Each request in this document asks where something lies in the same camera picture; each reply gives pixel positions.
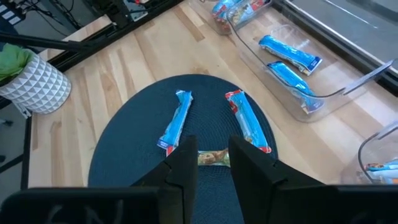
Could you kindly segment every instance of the clear plastic bin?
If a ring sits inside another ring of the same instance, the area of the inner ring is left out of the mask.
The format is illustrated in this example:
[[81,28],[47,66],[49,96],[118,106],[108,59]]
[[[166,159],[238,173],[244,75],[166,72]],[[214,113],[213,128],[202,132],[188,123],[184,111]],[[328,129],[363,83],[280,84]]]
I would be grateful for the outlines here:
[[[213,9],[217,4],[222,4],[225,0],[189,0],[191,8],[204,19],[211,28],[213,28],[219,35],[228,35],[231,33],[226,17],[222,19],[222,16],[213,13]],[[242,0],[229,0],[230,2],[240,2]],[[251,4],[261,4],[261,6],[269,6],[272,0],[251,0]],[[227,13],[227,8],[223,8],[224,13]]]
[[[365,84],[380,77],[382,72],[394,63],[394,60],[391,60],[364,76],[351,65],[340,60],[331,50],[317,42],[313,37],[293,25],[288,18],[277,12],[273,7],[263,7],[251,16],[251,20],[236,24],[234,16],[239,14],[242,6],[247,2],[245,0],[235,4],[227,14],[240,56],[261,82],[283,104],[285,109],[299,121],[319,120],[362,95],[366,92]],[[306,76],[290,62],[262,49],[259,46],[259,41],[265,35],[271,35],[289,46],[319,56],[323,61],[312,74]],[[283,61],[305,80],[313,95],[304,93],[274,75],[267,68],[267,64],[275,61]],[[308,111],[305,108],[305,102],[308,101],[322,102],[323,106],[317,110]]]
[[365,171],[365,167],[368,164],[382,166],[397,159],[398,121],[395,121],[362,143],[356,158],[342,171],[341,182],[343,184],[386,184],[385,178],[376,175],[375,172]]

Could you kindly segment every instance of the wooden table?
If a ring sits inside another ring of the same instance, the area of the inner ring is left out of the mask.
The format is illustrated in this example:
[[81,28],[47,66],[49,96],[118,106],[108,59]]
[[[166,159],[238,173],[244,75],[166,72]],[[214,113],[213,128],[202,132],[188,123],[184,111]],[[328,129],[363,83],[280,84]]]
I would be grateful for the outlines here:
[[87,186],[96,143],[115,112],[148,85],[185,73],[240,86],[268,117],[280,159],[328,184],[340,181],[366,138],[398,118],[397,98],[373,83],[320,121],[294,120],[240,59],[233,41],[183,2],[65,73],[72,82],[69,99],[56,112],[32,118],[29,187]]

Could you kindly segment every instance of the round placemat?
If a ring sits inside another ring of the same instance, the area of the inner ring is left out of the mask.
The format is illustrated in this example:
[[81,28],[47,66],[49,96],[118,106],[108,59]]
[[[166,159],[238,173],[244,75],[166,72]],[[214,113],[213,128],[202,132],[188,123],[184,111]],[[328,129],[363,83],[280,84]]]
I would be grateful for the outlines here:
[[[135,94],[111,119],[91,161],[89,187],[128,187],[165,158],[156,146],[178,106],[176,90],[192,91],[193,101],[180,142],[195,135],[199,151],[223,150],[241,128],[225,99],[236,85],[209,75],[180,75],[158,81]],[[274,135],[261,109],[246,95],[277,158]],[[230,169],[200,166],[193,213],[195,224],[243,223]]]

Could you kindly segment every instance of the woven placemat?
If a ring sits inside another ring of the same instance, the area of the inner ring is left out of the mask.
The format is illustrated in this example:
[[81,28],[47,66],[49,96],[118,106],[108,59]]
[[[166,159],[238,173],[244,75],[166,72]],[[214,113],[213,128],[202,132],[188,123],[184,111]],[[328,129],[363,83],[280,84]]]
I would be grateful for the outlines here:
[[[242,131],[224,94],[239,87],[209,75],[180,75],[156,82],[135,94],[115,114],[99,139],[91,162],[89,187],[127,187],[165,158],[156,146],[178,106],[175,91],[191,90],[193,101],[181,141],[194,134],[199,151],[228,147],[233,134]],[[266,117],[246,95],[277,157],[274,135]],[[199,167],[193,223],[243,223],[228,167]]]

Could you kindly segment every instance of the green plant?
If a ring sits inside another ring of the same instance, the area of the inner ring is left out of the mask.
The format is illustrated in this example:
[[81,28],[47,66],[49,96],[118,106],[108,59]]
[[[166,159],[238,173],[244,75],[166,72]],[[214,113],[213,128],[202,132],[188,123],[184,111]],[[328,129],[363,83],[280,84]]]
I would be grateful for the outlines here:
[[18,46],[5,44],[0,52],[0,83],[17,77],[32,60],[33,53]]

